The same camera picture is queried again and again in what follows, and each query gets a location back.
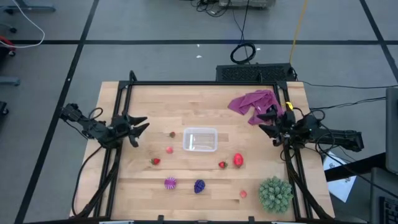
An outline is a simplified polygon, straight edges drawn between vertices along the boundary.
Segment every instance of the gray floor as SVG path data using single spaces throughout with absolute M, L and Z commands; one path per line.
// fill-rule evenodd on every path
M 93 0 L 53 0 L 54 13 L 28 16 L 46 32 L 47 40 L 78 40 Z M 395 0 L 367 0 L 386 40 L 398 40 Z M 0 5 L 11 3 L 0 1 Z M 291 40 L 303 0 L 277 0 L 268 10 L 250 9 L 246 39 Z M 244 10 L 236 10 L 242 23 Z M 14 40 L 37 40 L 35 30 L 20 14 L 0 14 L 0 21 L 16 26 Z M 211 18 L 196 12 L 188 1 L 100 0 L 88 40 L 223 40 L 239 39 L 231 11 Z M 377 40 L 357 0 L 310 0 L 300 40 Z M 0 135 L 0 222 L 12 223 L 49 127 L 77 45 L 45 44 L 20 49 L 1 67 L 1 75 L 18 76 L 19 87 L 0 86 L 0 100 L 9 103 L 10 114 Z M 285 63 L 290 45 L 256 45 L 253 62 Z M 83 111 L 94 108 L 103 81 L 126 79 L 134 70 L 139 80 L 214 80 L 217 65 L 232 64 L 235 45 L 85 45 L 66 102 Z M 398 59 L 398 46 L 388 46 Z M 299 80 L 319 84 L 354 86 L 397 83 L 379 45 L 298 45 L 293 66 Z M 311 107 L 354 102 L 384 96 L 384 90 L 319 88 L 306 85 Z M 325 124 L 333 129 L 363 132 L 365 149 L 348 154 L 362 159 L 385 150 L 384 102 L 366 103 L 326 111 Z M 25 222 L 67 218 L 73 186 L 83 157 L 85 140 L 59 122 Z M 347 157 L 339 150 L 335 154 Z M 341 217 L 366 220 L 369 186 L 357 180 L 346 204 L 333 199 Z

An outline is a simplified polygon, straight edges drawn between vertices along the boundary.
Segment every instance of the purple cloth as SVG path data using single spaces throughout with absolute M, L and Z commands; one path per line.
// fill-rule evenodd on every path
M 264 121 L 257 117 L 259 114 L 267 113 L 268 108 L 272 105 L 276 105 L 278 109 L 278 116 L 283 115 L 282 108 L 276 100 L 275 94 L 270 90 L 256 90 L 254 93 L 248 93 L 244 96 L 233 99 L 228 108 L 240 113 L 241 115 L 246 114 L 251 106 L 254 107 L 254 114 L 249 119 L 249 124 L 255 125 L 263 123 Z

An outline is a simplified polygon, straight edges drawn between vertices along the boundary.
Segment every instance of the wooden table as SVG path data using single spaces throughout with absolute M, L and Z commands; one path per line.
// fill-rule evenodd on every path
M 102 107 L 104 112 L 99 120 L 110 123 L 117 86 L 117 82 L 102 84 L 97 107 Z M 308 113 L 303 84 L 288 83 L 288 88 L 293 105 Z M 254 216 L 256 221 L 294 220 L 291 206 L 283 215 L 271 214 L 262 209 L 258 199 L 259 184 L 263 180 L 273 176 L 288 179 L 285 163 L 279 157 L 282 148 L 274 147 L 258 126 L 248 124 L 253 109 L 245 116 L 227 109 L 233 98 L 263 89 L 267 86 L 133 86 L 129 114 L 147 116 L 150 126 L 138 140 L 138 148 L 133 148 L 128 138 L 125 139 L 112 219 L 156 220 L 158 215 L 164 215 L 165 220 L 245 221 L 248 216 Z M 218 150 L 184 151 L 182 138 L 187 127 L 216 128 Z M 171 131 L 176 133 L 175 138 L 169 137 Z M 85 158 L 98 146 L 96 141 L 88 141 Z M 167 146 L 174 148 L 173 154 L 166 153 Z M 232 162 L 237 152 L 244 156 L 244 165 L 240 169 Z M 77 211 L 98 188 L 103 156 L 104 150 L 83 170 L 75 200 Z M 155 157 L 161 159 L 157 166 L 149 162 Z M 227 161 L 230 166 L 222 170 L 218 167 L 220 161 Z M 302 161 L 309 191 L 334 217 L 320 156 L 302 149 Z M 176 189 L 165 189 L 167 177 L 177 179 Z M 193 192 L 197 179 L 206 182 L 206 188 L 200 194 Z M 246 198 L 239 196 L 241 190 L 248 193 Z M 102 215 L 107 197 L 106 193 Z M 298 199 L 301 214 L 305 217 L 300 190 Z

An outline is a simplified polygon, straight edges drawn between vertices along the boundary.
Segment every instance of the green succulent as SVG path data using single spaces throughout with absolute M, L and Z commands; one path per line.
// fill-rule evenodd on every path
M 292 186 L 275 176 L 260 185 L 259 200 L 267 212 L 285 213 L 292 198 Z

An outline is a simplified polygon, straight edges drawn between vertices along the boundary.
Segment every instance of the clear plastic container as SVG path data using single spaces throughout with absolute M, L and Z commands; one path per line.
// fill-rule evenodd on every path
M 182 146 L 187 151 L 214 152 L 217 150 L 217 130 L 214 128 L 185 128 Z

